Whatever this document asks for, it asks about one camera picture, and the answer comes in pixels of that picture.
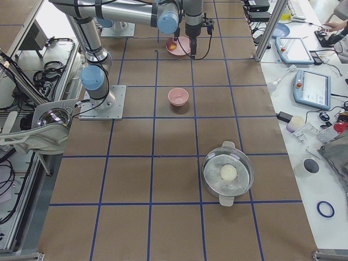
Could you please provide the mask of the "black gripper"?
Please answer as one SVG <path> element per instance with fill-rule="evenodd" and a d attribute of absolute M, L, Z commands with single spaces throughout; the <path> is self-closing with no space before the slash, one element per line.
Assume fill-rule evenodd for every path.
<path fill-rule="evenodd" d="M 190 36 L 190 55 L 195 56 L 196 55 L 196 50 L 197 50 L 197 38 Z"/>

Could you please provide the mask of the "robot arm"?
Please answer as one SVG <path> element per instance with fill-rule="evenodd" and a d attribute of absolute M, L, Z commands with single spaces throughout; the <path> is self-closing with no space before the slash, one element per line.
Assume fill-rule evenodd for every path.
<path fill-rule="evenodd" d="M 109 28 L 115 32 L 121 32 L 128 28 L 127 22 L 106 20 L 101 18 L 97 18 L 96 20 L 103 28 Z"/>
<path fill-rule="evenodd" d="M 108 81 L 111 55 L 101 43 L 95 19 L 144 24 L 167 35 L 176 35 L 179 24 L 185 21 L 192 55 L 196 54 L 197 37 L 203 27 L 202 1 L 52 1 L 52 4 L 72 20 L 78 41 L 86 49 L 89 66 L 103 79 L 98 87 L 82 80 L 91 106 L 96 109 L 111 106 L 115 98 Z"/>

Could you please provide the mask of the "person hand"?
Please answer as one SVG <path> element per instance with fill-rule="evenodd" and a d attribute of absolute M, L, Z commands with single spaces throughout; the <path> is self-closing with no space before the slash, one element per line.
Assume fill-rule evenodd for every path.
<path fill-rule="evenodd" d="M 344 22 L 329 22 L 329 23 L 324 23 L 322 26 L 328 29 L 330 32 L 333 32 L 333 31 L 342 30 L 345 27 L 345 23 Z"/>

